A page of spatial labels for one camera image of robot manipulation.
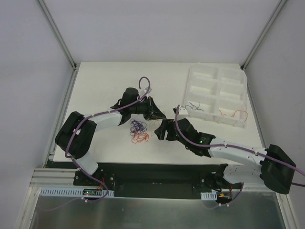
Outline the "white compartment tray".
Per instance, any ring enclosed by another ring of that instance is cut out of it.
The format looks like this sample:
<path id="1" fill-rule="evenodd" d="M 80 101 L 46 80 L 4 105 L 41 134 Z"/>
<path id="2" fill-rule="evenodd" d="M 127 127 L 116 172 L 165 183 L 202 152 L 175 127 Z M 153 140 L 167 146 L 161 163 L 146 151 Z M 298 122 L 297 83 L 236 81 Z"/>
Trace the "white compartment tray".
<path id="1" fill-rule="evenodd" d="M 245 128 L 246 94 L 244 71 L 197 64 L 189 69 L 182 107 L 190 117 Z"/>

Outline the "aluminium left corner post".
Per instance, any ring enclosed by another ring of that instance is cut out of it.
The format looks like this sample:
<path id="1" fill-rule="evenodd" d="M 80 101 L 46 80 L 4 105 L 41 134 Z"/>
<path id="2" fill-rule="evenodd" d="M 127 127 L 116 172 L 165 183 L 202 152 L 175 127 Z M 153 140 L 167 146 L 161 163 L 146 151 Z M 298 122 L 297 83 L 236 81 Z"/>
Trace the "aluminium left corner post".
<path id="1" fill-rule="evenodd" d="M 49 27 L 53 33 L 53 36 L 54 36 L 55 40 L 57 41 L 59 47 L 63 51 L 67 61 L 69 62 L 72 69 L 76 70 L 78 65 L 77 65 L 76 61 L 74 60 L 46 2 L 44 0 L 36 0 L 36 3 L 38 4 L 43 16 L 45 17 L 46 22 L 49 25 Z"/>

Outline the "aluminium frame rail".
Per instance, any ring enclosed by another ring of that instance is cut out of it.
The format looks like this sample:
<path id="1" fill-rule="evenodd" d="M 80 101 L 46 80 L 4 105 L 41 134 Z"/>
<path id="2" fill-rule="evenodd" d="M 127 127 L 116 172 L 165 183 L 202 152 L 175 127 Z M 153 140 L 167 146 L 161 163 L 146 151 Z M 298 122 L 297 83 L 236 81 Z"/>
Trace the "aluminium frame rail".
<path id="1" fill-rule="evenodd" d="M 72 186 L 76 169 L 36 168 L 33 172 L 31 186 Z"/>

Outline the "aluminium corner post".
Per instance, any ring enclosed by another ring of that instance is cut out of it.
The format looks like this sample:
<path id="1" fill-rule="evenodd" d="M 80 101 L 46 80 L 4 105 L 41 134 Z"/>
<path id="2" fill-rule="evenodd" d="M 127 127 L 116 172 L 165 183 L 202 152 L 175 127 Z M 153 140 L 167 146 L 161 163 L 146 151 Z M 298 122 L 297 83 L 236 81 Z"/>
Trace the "aluminium corner post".
<path id="1" fill-rule="evenodd" d="M 49 25 L 49 27 L 53 33 L 53 36 L 54 36 L 55 40 L 57 41 L 59 47 L 63 51 L 67 61 L 69 62 L 72 69 L 76 70 L 78 65 L 77 65 L 76 61 L 74 60 L 46 2 L 44 0 L 36 0 L 36 3 L 38 4 L 43 16 L 45 17 L 46 22 Z"/>
<path id="2" fill-rule="evenodd" d="M 257 53 L 257 51 L 259 50 L 260 46 L 263 44 L 264 39 L 267 37 L 269 31 L 271 30 L 271 28 L 275 24 L 276 20 L 278 19 L 278 17 L 282 13 L 282 11 L 284 10 L 284 8 L 288 4 L 288 2 L 289 2 L 289 0 L 279 0 L 278 1 L 278 3 L 276 5 L 275 9 L 273 10 L 271 16 L 267 20 L 265 26 L 263 27 L 263 29 L 260 32 L 258 38 L 256 39 L 253 47 L 251 48 L 250 52 L 248 53 L 245 61 L 241 65 L 241 70 L 244 71 L 248 67 L 248 65 L 250 64 L 250 62 L 254 58 L 254 56 Z"/>

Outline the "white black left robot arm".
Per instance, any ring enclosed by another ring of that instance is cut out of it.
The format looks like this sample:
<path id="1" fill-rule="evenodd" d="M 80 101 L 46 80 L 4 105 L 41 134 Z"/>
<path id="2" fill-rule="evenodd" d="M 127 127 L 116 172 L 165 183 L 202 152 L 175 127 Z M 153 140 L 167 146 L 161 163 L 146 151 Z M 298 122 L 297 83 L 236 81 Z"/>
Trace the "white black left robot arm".
<path id="1" fill-rule="evenodd" d="M 100 182 L 98 164 L 89 153 L 95 132 L 119 126 L 130 120 L 132 115 L 143 115 L 147 121 L 165 119 L 166 116 L 148 96 L 151 88 L 136 89 L 129 87 L 122 98 L 108 111 L 85 117 L 72 112 L 55 137 L 55 144 L 72 159 L 76 166 L 85 172 L 84 180 L 91 186 Z"/>

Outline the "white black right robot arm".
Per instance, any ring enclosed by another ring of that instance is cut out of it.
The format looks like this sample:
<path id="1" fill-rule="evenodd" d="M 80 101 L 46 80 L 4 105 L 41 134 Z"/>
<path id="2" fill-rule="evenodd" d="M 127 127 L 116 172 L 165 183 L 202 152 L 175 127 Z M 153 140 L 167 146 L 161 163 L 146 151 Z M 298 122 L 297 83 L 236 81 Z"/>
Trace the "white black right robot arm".
<path id="1" fill-rule="evenodd" d="M 211 134 L 197 131 L 186 119 L 164 119 L 155 130 L 159 140 L 178 141 L 197 156 L 230 160 L 236 165 L 222 164 L 214 175 L 219 188 L 230 184 L 263 184 L 270 190 L 288 194 L 296 164 L 277 145 L 268 148 L 234 145 Z"/>

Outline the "aluminium right corner post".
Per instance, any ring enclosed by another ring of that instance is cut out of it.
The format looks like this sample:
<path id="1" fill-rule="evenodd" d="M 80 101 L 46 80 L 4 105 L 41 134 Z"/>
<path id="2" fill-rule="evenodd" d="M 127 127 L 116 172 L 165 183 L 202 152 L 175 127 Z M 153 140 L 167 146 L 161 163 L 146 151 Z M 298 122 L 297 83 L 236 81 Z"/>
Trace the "aluminium right corner post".
<path id="1" fill-rule="evenodd" d="M 263 27 L 263 29 L 260 32 L 258 38 L 256 39 L 253 47 L 251 48 L 250 52 L 248 53 L 245 61 L 241 65 L 241 70 L 244 71 L 248 67 L 248 65 L 250 64 L 250 62 L 254 58 L 254 56 L 257 53 L 257 51 L 259 50 L 260 46 L 263 44 L 264 39 L 267 37 L 269 31 L 271 30 L 271 28 L 275 24 L 276 20 L 278 19 L 278 17 L 282 13 L 282 11 L 284 10 L 284 8 L 288 4 L 288 2 L 289 2 L 289 0 L 279 0 L 278 1 L 278 3 L 276 5 L 275 9 L 273 10 L 271 16 L 267 20 L 265 26 Z"/>

